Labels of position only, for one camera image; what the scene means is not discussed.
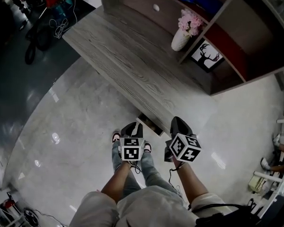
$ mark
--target white vase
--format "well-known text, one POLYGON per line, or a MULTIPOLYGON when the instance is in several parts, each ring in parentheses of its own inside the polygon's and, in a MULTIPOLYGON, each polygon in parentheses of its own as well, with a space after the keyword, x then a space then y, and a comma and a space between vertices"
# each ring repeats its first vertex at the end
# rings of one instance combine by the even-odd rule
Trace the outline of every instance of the white vase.
POLYGON ((171 48, 174 51, 180 51, 187 44, 189 38, 189 35, 184 35, 183 31, 178 29, 171 42, 171 48))

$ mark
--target black and white cube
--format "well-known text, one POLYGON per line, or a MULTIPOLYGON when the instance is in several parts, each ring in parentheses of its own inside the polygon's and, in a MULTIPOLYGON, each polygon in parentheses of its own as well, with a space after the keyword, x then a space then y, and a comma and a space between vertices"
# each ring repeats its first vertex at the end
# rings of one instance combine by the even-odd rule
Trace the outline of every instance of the black and white cube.
POLYGON ((201 147, 196 138, 184 134, 177 134, 169 146, 178 161, 193 162, 201 152, 201 147))
POLYGON ((123 161, 140 161, 144 152, 144 138, 120 138, 123 161))

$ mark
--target concrete floor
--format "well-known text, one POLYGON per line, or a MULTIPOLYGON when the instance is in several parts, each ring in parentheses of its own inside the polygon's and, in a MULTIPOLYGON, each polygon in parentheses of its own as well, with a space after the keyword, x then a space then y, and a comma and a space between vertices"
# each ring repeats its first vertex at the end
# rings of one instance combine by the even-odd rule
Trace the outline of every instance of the concrete floor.
MULTIPOLYGON (((217 112, 198 134, 203 152, 191 164, 209 191, 228 203, 247 203, 247 184, 261 157, 271 155, 271 134, 284 110, 274 76, 213 97, 217 112)), ((113 174, 111 133, 133 122, 137 109, 82 58, 45 94, 16 142, 4 182, 32 208, 69 224, 82 197, 101 190, 113 174), (55 144, 52 134, 60 137, 55 144)), ((168 180, 165 141, 144 128, 155 165, 168 180)), ((142 175, 136 176, 144 184, 142 175)), ((172 183, 182 185, 177 174, 172 183)), ((41 226, 57 226, 41 217, 41 226)))
MULTIPOLYGON (((78 7, 78 19, 93 10, 89 5, 78 7)), ((63 39, 53 39, 47 51, 36 49, 34 62, 26 65, 24 56, 30 42, 25 35, 42 10, 34 11, 25 29, 18 31, 26 16, 12 2, 10 9, 16 30, 0 52, 0 186, 15 142, 31 113, 53 83, 79 58, 63 39)), ((50 18, 51 15, 44 17, 41 24, 47 25, 50 18)))

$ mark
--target framed picture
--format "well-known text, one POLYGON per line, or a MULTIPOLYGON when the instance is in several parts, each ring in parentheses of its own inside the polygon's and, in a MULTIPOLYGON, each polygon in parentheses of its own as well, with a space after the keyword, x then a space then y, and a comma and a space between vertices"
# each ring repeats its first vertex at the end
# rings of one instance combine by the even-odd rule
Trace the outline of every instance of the framed picture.
POLYGON ((224 60, 223 56, 206 40, 201 40, 193 50, 191 58, 206 72, 211 72, 224 60))

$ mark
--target white t-shirt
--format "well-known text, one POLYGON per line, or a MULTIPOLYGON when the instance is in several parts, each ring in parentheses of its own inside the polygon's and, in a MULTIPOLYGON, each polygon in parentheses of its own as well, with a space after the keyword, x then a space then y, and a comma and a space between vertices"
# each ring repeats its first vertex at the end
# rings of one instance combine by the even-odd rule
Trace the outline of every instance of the white t-shirt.
MULTIPOLYGON (((224 203, 212 193, 203 194, 191 203, 192 210, 212 203, 224 203)), ((196 214, 184 208, 183 200, 173 192, 150 186, 133 192, 115 203, 101 192, 90 192, 82 200, 70 227, 166 227, 195 226, 197 218, 216 213, 231 213, 228 207, 210 208, 196 214)))

